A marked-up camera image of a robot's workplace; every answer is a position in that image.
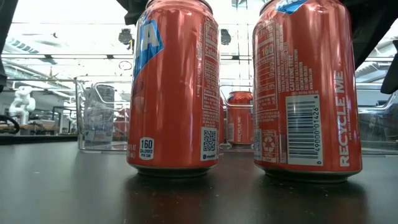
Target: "white robot figure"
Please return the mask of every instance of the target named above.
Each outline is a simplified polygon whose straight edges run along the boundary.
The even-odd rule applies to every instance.
[[[76,120],[76,115],[68,115],[67,116],[67,119],[70,121],[70,124],[71,124],[71,126],[72,126],[72,129],[76,129],[76,122],[77,122],[77,120]]]
[[[35,99],[30,97],[32,90],[33,89],[30,86],[20,86],[15,92],[14,101],[11,103],[9,108],[11,117],[17,115],[21,117],[19,122],[21,125],[27,124],[29,120],[29,112],[32,112],[36,108]]]

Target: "can bottom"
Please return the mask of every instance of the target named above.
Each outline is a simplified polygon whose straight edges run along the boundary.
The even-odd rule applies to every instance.
[[[235,143],[230,143],[232,148],[236,149],[251,149],[251,144],[235,144]]]
[[[352,172],[303,172],[296,170],[270,169],[256,164],[265,170],[266,175],[275,179],[317,184],[339,184],[346,182],[349,176],[359,173]]]
[[[85,146],[103,146],[111,144],[111,141],[88,141],[85,140]]]
[[[146,166],[132,165],[138,170],[140,175],[148,175],[152,177],[166,177],[166,178],[187,178],[199,177],[207,174],[207,171],[212,167],[200,168],[153,168]]]

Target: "recycle symbol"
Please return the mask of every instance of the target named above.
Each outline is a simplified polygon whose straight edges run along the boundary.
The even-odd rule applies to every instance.
[[[271,137],[265,137],[264,142],[262,143],[262,147],[266,152],[274,152],[275,143],[272,141]]]

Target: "qr code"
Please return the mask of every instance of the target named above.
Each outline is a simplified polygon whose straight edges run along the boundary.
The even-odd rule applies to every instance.
[[[217,130],[202,130],[203,131],[203,151],[215,151],[216,150],[216,140],[217,140]]]

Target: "soda can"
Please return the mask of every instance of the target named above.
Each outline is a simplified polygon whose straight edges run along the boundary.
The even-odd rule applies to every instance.
[[[222,97],[220,97],[220,133],[219,133],[219,142],[220,144],[224,143],[224,101]]]
[[[253,143],[253,120],[250,91],[233,91],[228,97],[228,142],[233,147],[250,147]]]
[[[127,162],[190,177],[218,162],[218,24],[206,1],[151,0],[137,22]]]
[[[261,10],[253,32],[254,162],[267,175],[343,182],[361,171],[352,43],[338,0],[275,0]]]
[[[123,108],[118,111],[118,115],[114,121],[115,131],[121,136],[125,137],[129,133],[129,120],[130,120],[130,109]]]

